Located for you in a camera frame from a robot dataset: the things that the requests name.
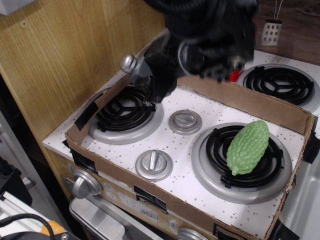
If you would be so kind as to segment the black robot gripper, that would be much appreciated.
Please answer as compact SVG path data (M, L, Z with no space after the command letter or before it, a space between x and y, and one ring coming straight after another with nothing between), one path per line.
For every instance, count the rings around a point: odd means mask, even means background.
M160 103L183 76L229 80L253 59L256 25L251 17L228 16L206 28L198 38L178 39L170 31L151 43L144 54L150 69L146 102Z

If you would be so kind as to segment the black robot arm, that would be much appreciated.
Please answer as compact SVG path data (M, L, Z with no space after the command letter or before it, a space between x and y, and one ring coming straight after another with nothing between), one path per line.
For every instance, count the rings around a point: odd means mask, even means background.
M168 33L144 55L150 74L141 87L147 103L160 103L189 75L229 80L254 57L256 0L149 0Z

